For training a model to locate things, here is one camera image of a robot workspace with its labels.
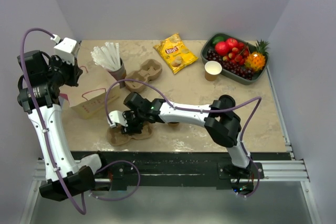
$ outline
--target paper cup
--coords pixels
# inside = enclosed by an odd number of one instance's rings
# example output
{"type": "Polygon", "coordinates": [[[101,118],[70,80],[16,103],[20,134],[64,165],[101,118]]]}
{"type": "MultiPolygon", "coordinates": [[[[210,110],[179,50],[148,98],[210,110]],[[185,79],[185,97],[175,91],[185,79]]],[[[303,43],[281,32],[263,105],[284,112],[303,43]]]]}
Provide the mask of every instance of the paper cup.
{"type": "MultiPolygon", "coordinates": [[[[121,67],[117,71],[108,71],[110,75],[112,75],[117,81],[125,79],[127,75],[124,62],[122,61],[121,58],[120,58],[120,65],[121,67]]],[[[119,87],[120,88],[125,87],[125,82],[124,81],[120,82],[119,87]]]]}
{"type": "Polygon", "coordinates": [[[208,81],[214,81],[216,80],[217,76],[221,73],[222,71],[222,65],[217,62],[217,61],[208,61],[204,65],[205,69],[205,79],[208,81]]]}

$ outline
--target paper bag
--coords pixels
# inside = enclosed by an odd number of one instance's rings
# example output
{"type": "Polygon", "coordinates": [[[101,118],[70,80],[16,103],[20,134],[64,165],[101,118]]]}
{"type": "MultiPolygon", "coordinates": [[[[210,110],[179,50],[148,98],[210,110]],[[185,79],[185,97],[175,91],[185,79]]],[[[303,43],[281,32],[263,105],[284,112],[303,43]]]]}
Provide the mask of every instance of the paper bag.
{"type": "MultiPolygon", "coordinates": [[[[90,118],[104,108],[106,91],[115,82],[115,78],[100,66],[81,67],[83,74],[79,77],[78,87],[62,86],[60,96],[69,101],[69,107],[83,119],[90,118]]],[[[120,95],[119,84],[109,93],[108,103],[120,95]]]]}

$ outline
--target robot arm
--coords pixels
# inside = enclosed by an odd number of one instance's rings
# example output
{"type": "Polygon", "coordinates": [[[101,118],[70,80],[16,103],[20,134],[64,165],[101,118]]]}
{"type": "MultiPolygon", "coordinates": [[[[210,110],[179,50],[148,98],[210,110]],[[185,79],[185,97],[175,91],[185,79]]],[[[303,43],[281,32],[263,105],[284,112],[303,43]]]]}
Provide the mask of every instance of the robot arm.
{"type": "Polygon", "coordinates": [[[212,104],[188,105],[172,103],[174,106],[190,109],[190,111],[176,110],[164,99],[154,99],[150,102],[138,93],[130,93],[124,100],[130,111],[112,111],[108,120],[111,127],[121,125],[122,134],[141,133],[144,122],[150,123],[189,123],[206,128],[215,143],[226,147],[234,167],[249,169],[250,153],[245,153],[240,141],[237,141],[241,131],[240,118],[234,112],[215,113],[216,110],[228,109],[235,106],[235,100],[223,95],[212,104]],[[195,112],[194,110],[213,110],[213,113],[195,112]]]}
{"type": "Polygon", "coordinates": [[[59,171],[65,181],[71,195],[77,195],[83,191],[94,189],[94,174],[102,166],[99,154],[84,157],[80,163],[76,163],[69,150],[65,133],[61,122],[61,107],[58,100],[59,87],[65,85],[77,86],[82,70],[77,65],[77,41],[65,38],[61,40],[57,35],[52,38],[56,45],[55,55],[45,62],[41,51],[30,51],[24,54],[25,64],[30,79],[34,96],[37,99],[39,109],[46,124],[43,130],[37,110],[27,88],[23,88],[23,77],[19,79],[18,102],[28,113],[39,139],[46,166],[47,184],[40,187],[43,197],[61,201],[67,198],[55,169],[59,171]],[[53,168],[47,151],[44,133],[47,132],[52,156],[57,168],[53,168]]]}

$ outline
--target white wall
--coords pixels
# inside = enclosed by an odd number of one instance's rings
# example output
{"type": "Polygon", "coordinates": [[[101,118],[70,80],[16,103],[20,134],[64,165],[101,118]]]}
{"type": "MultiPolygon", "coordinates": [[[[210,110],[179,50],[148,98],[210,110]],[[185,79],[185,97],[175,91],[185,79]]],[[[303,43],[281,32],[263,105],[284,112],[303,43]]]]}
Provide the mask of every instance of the white wall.
{"type": "Polygon", "coordinates": [[[336,0],[290,0],[269,37],[270,70],[323,223],[335,223],[336,0]]]}
{"type": "MultiPolygon", "coordinates": [[[[34,164],[41,157],[35,131],[16,100],[20,40],[31,27],[63,36],[72,33],[56,0],[0,0],[0,6],[0,223],[18,223],[34,164]]],[[[26,50],[33,49],[51,52],[49,37],[32,33],[26,50]]]]}
{"type": "Polygon", "coordinates": [[[268,38],[289,0],[57,0],[80,39],[268,38]]]}

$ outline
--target cardboard cup holder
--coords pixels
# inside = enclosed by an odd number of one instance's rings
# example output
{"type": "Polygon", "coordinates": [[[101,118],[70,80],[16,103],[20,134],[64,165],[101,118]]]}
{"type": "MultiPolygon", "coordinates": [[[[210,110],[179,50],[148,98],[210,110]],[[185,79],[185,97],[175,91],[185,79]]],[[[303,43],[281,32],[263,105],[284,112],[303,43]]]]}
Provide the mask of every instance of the cardboard cup holder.
{"type": "Polygon", "coordinates": [[[131,140],[145,140],[153,135],[153,125],[149,122],[143,124],[141,134],[126,135],[121,134],[120,127],[108,128],[107,138],[112,146],[119,146],[128,143],[131,140]]]}
{"type": "MultiPolygon", "coordinates": [[[[162,65],[157,60],[149,59],[140,65],[138,71],[133,71],[126,75],[125,79],[134,79],[148,83],[158,78],[161,73],[162,65]]],[[[126,81],[125,84],[126,88],[131,92],[140,93],[146,88],[146,85],[134,81],[126,81]]]]}

